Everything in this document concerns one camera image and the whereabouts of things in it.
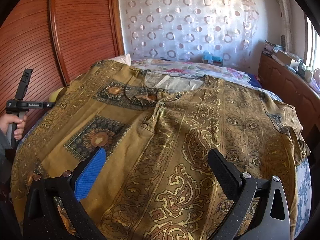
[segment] hand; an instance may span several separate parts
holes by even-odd
[[[16,140],[21,140],[24,127],[26,126],[26,120],[26,115],[23,117],[22,120],[14,114],[4,114],[0,117],[0,129],[4,134],[6,134],[9,124],[15,122],[17,124],[17,129],[14,131],[14,137]]]

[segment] blue gripper pad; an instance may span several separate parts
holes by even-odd
[[[75,182],[75,196],[78,201],[87,197],[105,162],[106,151],[100,148]]]

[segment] screw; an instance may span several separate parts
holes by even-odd
[[[62,173],[62,176],[67,178],[67,177],[70,177],[71,175],[71,171],[65,171],[64,173]]]
[[[272,179],[276,182],[279,182],[280,181],[280,178],[276,175],[272,176]]]
[[[37,174],[36,176],[34,176],[33,179],[37,181],[37,180],[41,179],[41,175]]]
[[[246,178],[246,179],[250,179],[250,178],[251,178],[251,175],[250,175],[250,173],[248,173],[248,172],[244,172],[244,173],[242,173],[242,177],[244,177],[244,178]]]

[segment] wooden dresser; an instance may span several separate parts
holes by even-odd
[[[314,149],[320,141],[320,97],[302,78],[263,54],[258,77],[264,89],[295,107],[303,126],[302,136],[310,149]]]

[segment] brown garment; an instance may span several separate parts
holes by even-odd
[[[35,174],[60,176],[102,146],[106,164],[81,203],[108,239],[205,240],[232,205],[207,164],[218,148],[240,171],[281,178],[293,233],[295,160],[308,154],[294,108],[210,76],[196,90],[169,94],[146,87],[145,73],[105,60],[70,84],[17,152],[18,220]]]

